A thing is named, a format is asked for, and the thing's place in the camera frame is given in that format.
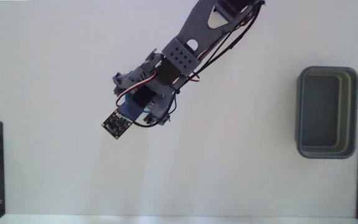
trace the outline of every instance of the circuit board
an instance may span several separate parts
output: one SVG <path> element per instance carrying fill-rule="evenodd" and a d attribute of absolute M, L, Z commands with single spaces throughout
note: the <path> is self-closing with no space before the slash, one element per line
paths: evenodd
<path fill-rule="evenodd" d="M 102 127 L 104 127 L 114 138 L 119 139 L 131 125 L 132 121 L 119 114 L 118 110 L 116 110 L 102 124 Z"/>

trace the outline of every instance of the electrical wire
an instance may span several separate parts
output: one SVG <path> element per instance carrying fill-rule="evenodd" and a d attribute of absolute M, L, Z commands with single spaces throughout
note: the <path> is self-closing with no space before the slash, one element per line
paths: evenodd
<path fill-rule="evenodd" d="M 144 124 L 140 124 L 140 123 L 138 123 L 138 122 L 136 122 L 136 121 L 132 121 L 133 124 L 136 125 L 136 126 L 139 126 L 139 127 L 141 127 L 141 128 L 152 128 L 152 127 L 158 125 L 159 123 L 161 123 L 161 122 L 165 119 L 165 117 L 167 117 L 167 115 L 168 115 L 168 116 L 170 115 L 170 112 L 169 112 L 169 111 L 171 110 L 171 107 L 172 107 L 173 102 L 175 102 L 175 105 L 176 105 L 176 97 L 177 97 L 177 94 L 174 93 L 173 96 L 172 96 L 172 99 L 171 99 L 171 101 L 170 101 L 170 103 L 169 103 L 169 105 L 168 105 L 168 107 L 167 107 L 167 109 L 166 109 L 165 112 L 164 112 L 164 114 L 162 115 L 162 117 L 161 117 L 160 119 L 156 120 L 154 123 L 148 124 L 148 125 L 144 125 Z"/>
<path fill-rule="evenodd" d="M 132 121 L 134 125 L 136 126 L 139 126 L 139 127 L 142 127 L 142 128 L 151 128 L 151 127 L 154 127 L 156 125 L 158 125 L 159 123 L 161 123 L 167 116 L 171 115 L 173 112 L 176 111 L 177 109 L 177 100 L 176 100 L 176 95 L 178 94 L 179 90 L 184 86 L 186 85 L 188 82 L 199 82 L 200 80 L 197 80 L 195 79 L 195 77 L 198 77 L 199 78 L 199 74 L 205 70 L 206 68 L 208 68 L 212 63 L 214 63 L 215 61 L 217 61 L 217 59 L 219 59 L 220 57 L 222 57 L 228 50 L 231 50 L 244 36 L 245 34 L 250 30 L 250 28 L 254 25 L 256 19 L 258 18 L 259 16 L 259 12 L 260 12 L 260 8 L 262 7 L 262 5 L 264 4 L 264 2 L 262 1 L 261 3 L 255 5 L 255 9 L 251 12 L 253 13 L 254 15 L 251 16 L 251 17 L 246 17 L 243 21 L 240 21 L 240 23 L 230 32 L 226 33 L 227 36 L 224 38 L 224 40 L 221 42 L 221 44 L 219 45 L 219 47 L 214 51 L 214 53 L 212 54 L 212 56 L 210 56 L 210 58 L 207 60 L 207 62 L 197 71 L 197 72 L 193 72 L 192 76 L 188 77 L 186 79 L 186 81 L 177 89 L 175 90 L 175 93 L 173 94 L 172 96 L 172 99 L 169 103 L 169 106 L 167 107 L 167 109 L 165 110 L 163 116 L 156 120 L 153 124 L 149 124 L 149 125 L 144 125 L 144 124 L 140 124 L 136 121 Z M 221 53 L 219 53 L 217 56 L 215 56 L 218 51 L 220 50 L 220 48 L 224 45 L 224 43 L 228 40 L 228 38 L 232 35 L 232 33 L 236 30 L 238 30 L 240 27 L 248 24 L 249 25 L 245 28 L 245 30 L 232 42 L 230 43 L 230 45 L 228 47 L 226 47 Z M 198 59 L 202 59 L 205 54 L 209 51 L 209 49 L 207 50 L 204 50 L 202 51 L 199 56 L 198 56 Z M 116 101 L 116 104 L 118 105 L 118 101 L 121 99 L 122 95 L 125 95 L 126 93 L 132 91 L 133 89 L 141 86 L 141 85 L 144 85 L 146 84 L 147 82 L 150 82 L 152 81 L 154 78 L 155 78 L 156 74 L 154 73 L 150 78 L 140 82 L 140 83 L 137 83 L 135 84 L 134 86 L 128 88 L 125 92 L 121 93 L 119 95 L 119 98 L 117 99 Z M 175 103 L 175 107 L 174 109 L 170 112 L 171 110 L 171 107 L 172 107 L 172 104 Z"/>
<path fill-rule="evenodd" d="M 177 110 L 177 108 L 178 108 L 178 103 L 177 103 L 177 98 L 176 97 L 173 100 L 173 102 L 175 103 L 175 107 L 173 108 L 173 110 L 171 112 L 168 113 L 169 115 L 173 114 L 173 112 L 175 112 L 175 110 Z"/>
<path fill-rule="evenodd" d="M 212 54 L 212 56 L 208 59 L 208 61 L 195 73 L 193 73 L 192 76 L 190 76 L 180 87 L 179 89 L 181 89 L 184 85 L 186 85 L 190 80 L 194 79 L 194 77 L 197 77 L 203 70 L 205 70 L 206 68 L 208 68 L 212 63 L 214 63 L 215 61 L 217 61 L 217 59 L 219 59 L 220 57 L 222 57 L 228 50 L 231 50 L 244 36 L 246 33 L 248 33 L 248 31 L 250 30 L 250 28 L 254 25 L 256 19 L 259 16 L 259 12 L 260 12 L 260 8 L 262 7 L 262 5 L 264 4 L 264 2 L 262 1 L 261 3 L 259 3 L 258 5 L 255 5 L 255 9 L 251 12 L 254 15 L 251 18 L 247 18 L 244 19 L 244 21 L 240 21 L 240 23 L 236 26 L 235 29 L 233 29 L 232 31 L 230 31 L 228 33 L 228 35 L 225 37 L 225 39 L 221 42 L 221 44 L 219 45 L 219 47 L 214 51 L 214 53 Z M 219 51 L 219 49 L 224 45 L 224 43 L 228 40 L 228 38 L 230 37 L 230 35 L 238 30 L 238 28 L 240 26 L 244 26 L 246 25 L 248 22 L 250 21 L 250 23 L 248 24 L 248 26 L 245 28 L 245 30 L 228 46 L 226 47 L 221 53 L 219 53 L 217 56 L 215 56 L 217 54 L 217 52 Z"/>
<path fill-rule="evenodd" d="M 125 96 L 127 93 L 129 93 L 130 91 L 132 91 L 132 90 L 134 90 L 134 89 L 136 89 L 136 88 L 138 88 L 138 87 L 140 87 L 140 86 L 142 86 L 142 85 L 145 85 L 146 83 L 152 81 L 156 76 L 157 76 L 157 72 L 154 72 L 154 74 L 153 74 L 150 78 L 145 79 L 145 80 L 143 80 L 143 81 L 141 81 L 141 82 L 139 82 L 139 83 L 136 83 L 135 85 L 132 85 L 131 87 L 129 87 L 128 89 L 126 89 L 125 91 L 123 91 L 123 92 L 118 96 L 118 99 L 117 99 L 117 101 L 116 101 L 116 105 L 119 106 L 119 105 L 118 105 L 119 100 L 121 100 L 121 98 L 122 98 L 123 96 Z"/>

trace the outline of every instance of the red wire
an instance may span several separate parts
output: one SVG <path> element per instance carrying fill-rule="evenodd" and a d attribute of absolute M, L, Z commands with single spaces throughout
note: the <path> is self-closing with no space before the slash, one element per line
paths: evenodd
<path fill-rule="evenodd" d="M 157 72 L 154 72 L 154 74 L 153 74 L 150 78 L 145 79 L 145 80 L 143 80 L 143 81 L 141 81 L 141 82 L 138 82 L 138 83 L 136 83 L 135 85 L 133 85 L 133 86 L 129 87 L 128 89 L 126 89 L 125 91 L 123 91 L 123 92 L 118 96 L 118 99 L 117 99 L 117 101 L 116 101 L 116 105 L 118 106 L 118 101 L 121 100 L 121 98 L 122 98 L 123 96 L 125 96 L 127 93 L 129 93 L 130 91 L 136 89 L 137 87 L 139 87 L 139 86 L 141 86 L 141 85 L 145 85 L 146 83 L 148 83 L 148 82 L 150 82 L 151 80 L 153 80 L 156 76 L 157 76 Z"/>

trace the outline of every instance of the mounting hole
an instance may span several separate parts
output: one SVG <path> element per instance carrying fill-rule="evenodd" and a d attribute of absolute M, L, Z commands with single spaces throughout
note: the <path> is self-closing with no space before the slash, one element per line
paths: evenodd
<path fill-rule="evenodd" d="M 187 46 L 189 46 L 192 50 L 196 51 L 198 48 L 198 42 L 197 40 L 191 39 L 187 43 Z"/>

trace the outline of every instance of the robotic arm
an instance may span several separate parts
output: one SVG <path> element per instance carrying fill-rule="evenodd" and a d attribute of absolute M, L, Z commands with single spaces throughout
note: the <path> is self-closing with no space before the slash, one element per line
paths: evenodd
<path fill-rule="evenodd" d="M 190 81 L 197 81 L 195 78 L 204 69 L 243 38 L 263 4 L 263 0 L 199 0 L 180 33 L 162 54 L 154 50 L 134 71 L 117 73 L 112 78 L 118 109 L 102 126 L 118 139 L 132 124 L 143 128 L 164 125 L 177 107 L 180 89 Z M 243 26 L 246 28 L 237 38 L 218 53 L 227 39 Z M 210 58 L 195 71 L 214 49 Z M 143 113 L 148 115 L 141 124 L 137 120 Z"/>

